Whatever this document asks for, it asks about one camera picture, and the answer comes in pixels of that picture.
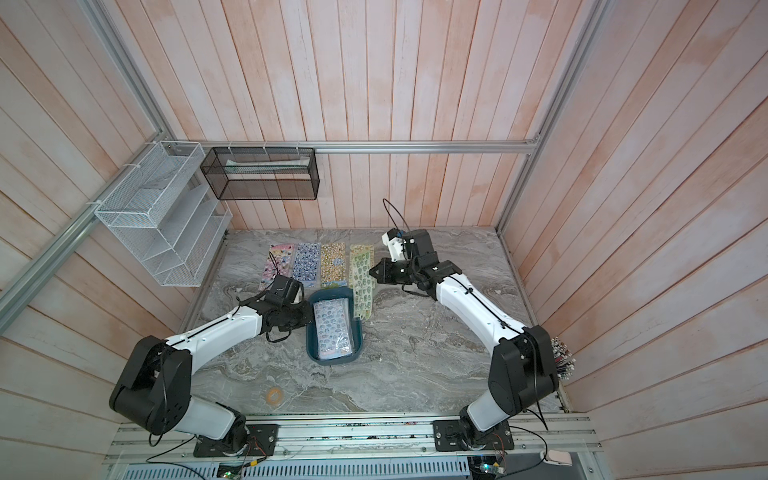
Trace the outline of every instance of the sticker sheet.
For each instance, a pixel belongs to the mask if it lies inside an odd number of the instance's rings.
[[[355,316],[371,317],[376,279],[368,274],[373,267],[373,245],[349,246],[349,286],[355,292]]]
[[[280,275],[291,276],[293,273],[293,255],[296,251],[296,245],[292,243],[284,243],[282,245],[272,245],[270,252],[275,256],[277,260],[277,266],[280,268]],[[264,263],[264,273],[261,274],[261,284],[259,290],[266,289],[274,280],[276,275],[274,263],[270,259],[269,254],[266,256],[266,262]]]
[[[320,247],[320,282],[322,288],[346,286],[346,243],[324,243]]]
[[[320,244],[299,243],[296,245],[296,259],[293,261],[293,278],[312,288],[317,284],[320,266]]]
[[[314,310],[318,358],[331,360],[352,354],[348,299],[323,300],[315,303]]]

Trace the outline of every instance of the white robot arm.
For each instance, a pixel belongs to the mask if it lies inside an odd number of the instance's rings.
[[[437,448],[472,449],[492,442],[495,428],[507,418],[556,390],[558,377],[565,374],[564,359],[556,365],[544,329],[528,328],[511,318],[474,288],[456,265],[440,262],[425,230],[392,229],[382,239],[390,257],[370,274],[379,283],[402,285],[408,293],[430,296],[447,306],[491,353],[488,390],[460,412],[460,420],[435,422]],[[412,284],[425,294],[405,290]],[[152,434],[187,432],[202,438],[207,450],[240,455],[249,435],[244,415],[192,396],[192,374],[261,333],[272,343],[287,338],[272,340],[269,334],[275,326],[290,335],[312,320],[301,282],[278,275],[269,289],[205,325],[167,339],[142,339],[112,392],[110,407]],[[438,426],[441,422],[448,425]],[[444,435],[436,435],[438,427]]]
[[[240,455],[248,442],[245,416],[192,396],[191,376],[244,340],[266,333],[269,342],[277,343],[311,322],[312,309],[303,297],[301,282],[277,275],[267,290],[205,325],[167,339],[140,340],[114,387],[110,407],[151,434],[192,433],[205,441],[207,453]],[[273,327],[288,336],[272,340]]]
[[[542,327],[528,328],[511,318],[474,288],[456,265],[441,262],[426,230],[403,232],[393,228],[382,241],[389,258],[373,267],[371,276],[379,283],[402,285],[407,293],[430,296],[447,306],[491,353],[488,390],[461,411],[458,422],[441,432],[446,435],[436,435],[439,431],[435,427],[436,438],[453,437],[452,442],[442,445],[436,441],[439,449],[486,445],[494,427],[555,391],[559,379],[566,378],[572,366],[566,355],[560,355],[564,346],[553,342]],[[416,285],[425,294],[406,290],[406,285]]]

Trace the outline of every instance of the white mesh shelf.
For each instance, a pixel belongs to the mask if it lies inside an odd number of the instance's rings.
[[[202,161],[198,143],[158,142],[104,199],[96,215],[107,227],[158,228]]]
[[[199,286],[232,218],[207,185],[187,189],[202,160],[198,143],[155,144],[97,209],[160,285]]]

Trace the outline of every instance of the black wire basket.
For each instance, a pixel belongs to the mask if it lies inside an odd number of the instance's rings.
[[[316,200],[312,148],[213,147],[200,166],[219,200]]]

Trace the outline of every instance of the wooden wall panel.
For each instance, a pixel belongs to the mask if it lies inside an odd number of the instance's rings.
[[[594,1],[105,4],[179,138],[417,141],[534,136]],[[411,227],[488,226],[521,167],[499,154],[322,162],[318,200],[231,202],[233,225],[384,227],[388,197]]]
[[[504,232],[617,478],[765,476],[766,22],[616,4]]]
[[[184,27],[206,21],[199,11],[185,14]],[[201,36],[195,44],[194,60],[217,59],[206,50],[206,41]],[[211,84],[226,81],[220,69],[203,78]],[[230,89],[218,94],[228,95]],[[237,112],[229,119],[241,124]],[[3,2],[0,288],[154,134],[77,2]],[[4,473],[96,475],[124,420],[109,409],[108,398],[126,358],[143,336],[173,333],[190,298],[190,289],[159,287],[111,233],[96,229],[0,339]]]

